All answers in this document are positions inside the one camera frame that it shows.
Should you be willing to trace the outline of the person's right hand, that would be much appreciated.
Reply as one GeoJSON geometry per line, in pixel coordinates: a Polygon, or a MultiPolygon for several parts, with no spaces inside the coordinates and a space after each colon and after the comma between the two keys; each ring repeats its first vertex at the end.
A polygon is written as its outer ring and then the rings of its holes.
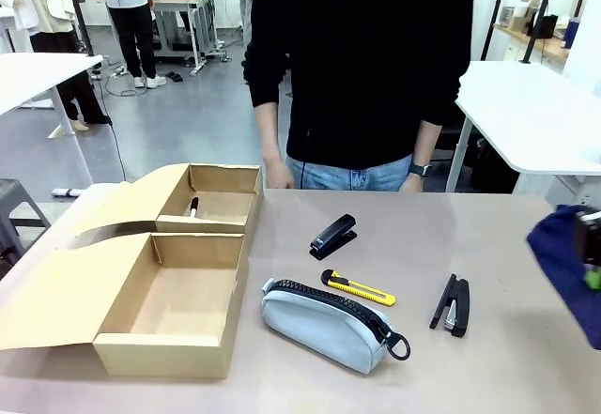
{"type": "Polygon", "coordinates": [[[294,178],[281,158],[264,159],[267,187],[269,189],[293,189],[294,178]]]}

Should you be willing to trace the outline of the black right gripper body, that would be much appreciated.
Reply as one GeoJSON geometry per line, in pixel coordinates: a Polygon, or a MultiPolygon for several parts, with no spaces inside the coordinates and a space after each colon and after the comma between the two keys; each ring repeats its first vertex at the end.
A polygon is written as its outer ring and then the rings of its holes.
{"type": "Polygon", "coordinates": [[[600,210],[583,207],[576,213],[575,248],[578,258],[587,265],[600,266],[600,210]]]}

